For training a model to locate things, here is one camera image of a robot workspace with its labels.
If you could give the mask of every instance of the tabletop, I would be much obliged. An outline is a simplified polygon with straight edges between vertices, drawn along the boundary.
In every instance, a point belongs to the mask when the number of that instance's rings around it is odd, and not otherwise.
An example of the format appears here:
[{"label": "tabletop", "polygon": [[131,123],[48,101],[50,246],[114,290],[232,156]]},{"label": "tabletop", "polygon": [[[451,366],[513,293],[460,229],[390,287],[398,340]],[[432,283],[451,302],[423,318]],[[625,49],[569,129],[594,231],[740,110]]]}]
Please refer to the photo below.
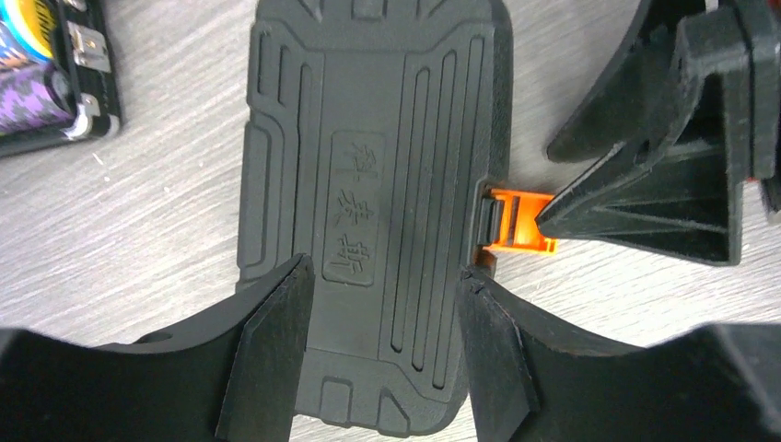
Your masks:
[{"label": "tabletop", "polygon": [[[0,324],[130,343],[233,294],[250,24],[257,0],[105,2],[126,125],[115,139],[0,160]],[[583,99],[637,0],[506,0],[515,32],[511,181],[556,192],[587,165],[542,149]],[[501,256],[496,279],[638,345],[716,320],[781,321],[781,243],[746,185],[743,261],[715,269],[599,242]],[[388,441],[296,417],[291,440]],[[414,441],[473,441],[456,420]]]}]

